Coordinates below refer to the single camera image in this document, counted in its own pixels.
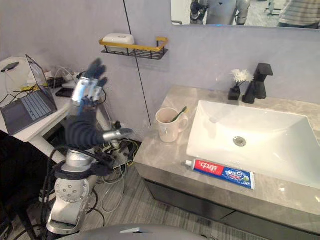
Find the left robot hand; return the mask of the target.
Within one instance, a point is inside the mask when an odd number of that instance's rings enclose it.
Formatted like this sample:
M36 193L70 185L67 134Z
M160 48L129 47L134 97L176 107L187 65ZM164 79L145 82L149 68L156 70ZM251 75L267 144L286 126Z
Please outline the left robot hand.
M73 90L65 130L66 143L72 148L89 150L133 133L130 128L102 131L96 127L100 95L108 81L103 76L106 70L102 60L97 58L80 76Z

